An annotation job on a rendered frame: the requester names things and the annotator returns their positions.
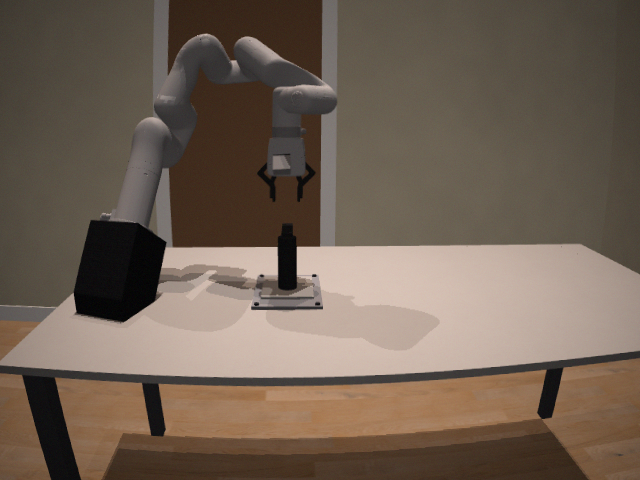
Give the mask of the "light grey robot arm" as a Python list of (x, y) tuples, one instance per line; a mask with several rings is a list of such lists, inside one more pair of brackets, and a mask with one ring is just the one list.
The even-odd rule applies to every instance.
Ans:
[(153, 232), (149, 223), (162, 169), (179, 162), (197, 124), (190, 96), (200, 67), (215, 84), (260, 80), (275, 88), (272, 137), (301, 137), (306, 134), (306, 129), (300, 127), (301, 114), (328, 114), (337, 105), (337, 96), (329, 85), (253, 37), (236, 42), (234, 57), (236, 60), (230, 61), (220, 41), (210, 34), (200, 34), (184, 44), (154, 103), (162, 121), (149, 117), (135, 128), (117, 207), (110, 214), (102, 213), (100, 221), (139, 223)]

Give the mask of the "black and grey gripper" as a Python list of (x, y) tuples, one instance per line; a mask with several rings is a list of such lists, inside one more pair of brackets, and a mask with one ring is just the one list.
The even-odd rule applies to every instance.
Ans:
[[(304, 149), (303, 149), (304, 147)], [(291, 161), (291, 175), (273, 175), (273, 154), (290, 154)], [(269, 179), (264, 171), (267, 169), (268, 175), (272, 176)], [(305, 174), (305, 170), (309, 174), (302, 179), (302, 175)], [(257, 172), (257, 174), (269, 185), (270, 198), (272, 202), (276, 200), (276, 186), (274, 184), (277, 176), (296, 176), (298, 180), (297, 186), (297, 201), (300, 202), (300, 198), (303, 198), (303, 186), (316, 174), (315, 171), (306, 163), (305, 156), (305, 144), (304, 139), (301, 137), (272, 137), (269, 139), (267, 163)]]

